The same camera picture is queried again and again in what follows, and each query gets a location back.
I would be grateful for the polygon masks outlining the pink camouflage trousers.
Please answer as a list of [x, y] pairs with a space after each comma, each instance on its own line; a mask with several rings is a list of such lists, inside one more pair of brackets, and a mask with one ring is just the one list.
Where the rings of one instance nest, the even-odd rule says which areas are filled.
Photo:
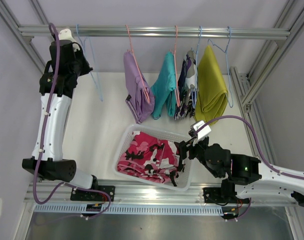
[[129, 147], [117, 161], [117, 172], [154, 184], [177, 187], [179, 173], [185, 168], [178, 143], [142, 131], [133, 131], [132, 137]]

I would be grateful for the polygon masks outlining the white plastic basket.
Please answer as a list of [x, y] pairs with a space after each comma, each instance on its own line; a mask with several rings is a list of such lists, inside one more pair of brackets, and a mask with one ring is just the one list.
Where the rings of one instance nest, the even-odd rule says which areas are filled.
[[120, 171], [117, 170], [117, 163], [121, 157], [121, 154], [125, 152], [130, 146], [130, 142], [133, 140], [133, 132], [135, 131], [142, 131], [144, 133], [149, 134], [152, 137], [155, 137], [160, 140], [168, 140], [170, 142], [181, 142], [181, 141], [188, 141], [188, 136], [182, 135], [179, 133], [175, 133], [173, 131], [168, 131], [164, 130], [161, 128], [156, 128], [152, 126], [146, 126], [146, 125], [139, 125], [139, 124], [132, 124], [128, 126], [121, 139], [120, 143], [118, 144], [118, 147], [115, 151], [114, 154], [114, 159], [112, 163], [112, 168], [113, 171], [116, 175], [120, 177], [124, 177], [127, 180], [135, 181], [135, 182], [140, 182], [144, 183], [147, 185], [155, 186], [155, 187], [160, 187], [168, 190], [173, 190], [173, 191], [180, 191], [184, 192], [188, 190], [191, 184], [192, 180], [192, 171], [194, 168], [194, 161], [189, 160], [188, 158], [185, 159], [185, 168], [181, 172], [178, 173], [178, 177], [175, 180], [176, 185], [173, 185], [173, 183], [157, 183], [157, 182], [152, 182], [147, 179], [142, 179], [138, 178], [135, 176], [130, 176], [125, 173], [121, 173]]

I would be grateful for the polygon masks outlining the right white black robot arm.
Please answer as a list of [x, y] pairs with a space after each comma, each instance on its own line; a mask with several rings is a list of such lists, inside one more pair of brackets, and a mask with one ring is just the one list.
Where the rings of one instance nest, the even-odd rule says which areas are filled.
[[256, 157], [234, 154], [219, 144], [209, 145], [209, 138], [193, 144], [176, 142], [180, 160], [198, 160], [215, 178], [220, 187], [203, 188], [206, 203], [225, 206], [250, 201], [296, 203], [304, 207], [304, 180], [289, 177], [283, 170], [275, 172]]

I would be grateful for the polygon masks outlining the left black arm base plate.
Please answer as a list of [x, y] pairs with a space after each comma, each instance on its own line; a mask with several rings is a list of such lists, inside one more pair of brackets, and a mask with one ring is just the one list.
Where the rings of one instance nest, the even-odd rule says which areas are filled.
[[[111, 201], [114, 201], [115, 186], [113, 185], [100, 185], [99, 191], [104, 192], [110, 196]], [[108, 202], [108, 198], [102, 194], [92, 191], [72, 190], [70, 195], [71, 201], [79, 202]]]

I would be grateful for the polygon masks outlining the aluminium hanging rail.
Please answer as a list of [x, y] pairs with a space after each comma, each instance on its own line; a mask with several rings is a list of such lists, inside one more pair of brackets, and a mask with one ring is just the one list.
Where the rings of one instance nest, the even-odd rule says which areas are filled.
[[232, 27], [187, 27], [187, 26], [107, 26], [69, 25], [68, 28], [81, 37], [126, 37], [131, 34], [138, 38], [218, 38], [247, 40], [284, 41], [290, 31], [284, 28], [232, 28]]

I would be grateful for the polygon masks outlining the light blue wire hanger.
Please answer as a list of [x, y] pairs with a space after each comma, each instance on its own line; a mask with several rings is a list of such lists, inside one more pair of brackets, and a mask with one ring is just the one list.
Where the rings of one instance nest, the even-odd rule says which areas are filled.
[[88, 59], [88, 61], [90, 62], [93, 70], [90, 72], [90, 75], [92, 77], [93, 83], [95, 85], [96, 88], [96, 92], [99, 96], [99, 99], [101, 102], [104, 101], [104, 97], [103, 97], [103, 92], [102, 92], [102, 87], [101, 87], [101, 81], [99, 78], [99, 73], [98, 73], [98, 65], [96, 63], [96, 55], [95, 55], [95, 51], [92, 45], [92, 41], [91, 38], [89, 36], [80, 37], [80, 31], [79, 31], [79, 24], [76, 24], [76, 33], [77, 33], [77, 38], [83, 48], [85, 57]]

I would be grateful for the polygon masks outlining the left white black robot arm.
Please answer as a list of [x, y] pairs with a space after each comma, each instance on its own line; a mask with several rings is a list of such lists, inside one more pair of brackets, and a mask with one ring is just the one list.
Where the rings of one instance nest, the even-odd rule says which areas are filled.
[[94, 176], [78, 169], [76, 161], [64, 159], [62, 144], [78, 77], [92, 68], [86, 61], [81, 46], [75, 41], [61, 40], [58, 77], [55, 42], [50, 45], [51, 60], [40, 78], [41, 119], [37, 141], [30, 158], [22, 161], [26, 171], [43, 180], [63, 181], [82, 188], [82, 195], [90, 201], [99, 196]]

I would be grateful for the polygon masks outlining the teal trousers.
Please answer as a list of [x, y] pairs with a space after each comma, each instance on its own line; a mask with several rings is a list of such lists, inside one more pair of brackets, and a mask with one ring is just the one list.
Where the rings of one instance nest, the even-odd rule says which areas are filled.
[[157, 120], [161, 117], [164, 106], [168, 115], [174, 117], [177, 101], [175, 95], [176, 72], [174, 54], [172, 52], [166, 53], [159, 76], [154, 85], [151, 86], [151, 90], [155, 97], [153, 119]]

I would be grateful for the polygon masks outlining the purple white patterned trousers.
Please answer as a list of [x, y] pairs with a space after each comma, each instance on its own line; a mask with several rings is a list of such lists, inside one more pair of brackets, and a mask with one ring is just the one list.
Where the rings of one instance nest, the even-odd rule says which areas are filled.
[[175, 120], [195, 116], [197, 94], [196, 77], [196, 53], [193, 50], [189, 50], [183, 59], [178, 80], [180, 105], [176, 108], [174, 115]]

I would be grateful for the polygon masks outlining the lilac purple trousers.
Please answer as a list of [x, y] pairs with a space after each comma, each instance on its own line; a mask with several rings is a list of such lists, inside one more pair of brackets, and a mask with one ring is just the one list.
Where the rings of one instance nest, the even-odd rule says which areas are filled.
[[135, 122], [141, 124], [153, 113], [155, 97], [144, 76], [137, 69], [134, 56], [129, 51], [124, 53], [123, 63], [128, 91], [125, 102]]

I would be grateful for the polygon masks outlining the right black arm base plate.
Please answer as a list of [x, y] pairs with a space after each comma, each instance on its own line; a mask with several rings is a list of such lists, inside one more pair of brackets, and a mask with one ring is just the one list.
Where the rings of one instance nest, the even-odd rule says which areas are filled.
[[232, 189], [223, 189], [221, 187], [204, 187], [203, 197], [207, 204], [216, 204], [226, 206], [228, 204], [243, 203], [248, 204], [249, 198], [238, 198], [236, 191]]

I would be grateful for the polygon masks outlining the olive yellow trousers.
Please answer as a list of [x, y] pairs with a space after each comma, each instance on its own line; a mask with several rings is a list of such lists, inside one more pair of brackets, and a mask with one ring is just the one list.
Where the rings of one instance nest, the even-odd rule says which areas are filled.
[[209, 122], [221, 117], [228, 104], [228, 90], [214, 51], [208, 45], [198, 64], [198, 93], [194, 119]]

